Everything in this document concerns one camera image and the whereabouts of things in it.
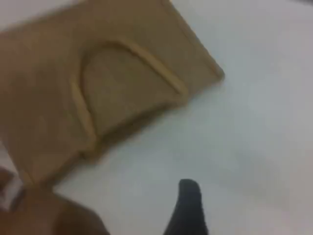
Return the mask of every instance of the white floor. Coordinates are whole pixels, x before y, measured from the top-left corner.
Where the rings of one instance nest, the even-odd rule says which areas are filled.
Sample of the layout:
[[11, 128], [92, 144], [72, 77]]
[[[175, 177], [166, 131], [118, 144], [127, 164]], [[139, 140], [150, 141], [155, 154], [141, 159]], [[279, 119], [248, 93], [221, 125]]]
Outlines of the white floor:
[[[65, 1], [1, 0], [0, 27]], [[225, 81], [56, 192], [95, 209], [113, 235], [161, 235], [190, 177], [212, 235], [313, 234], [313, 5], [173, 2]]]

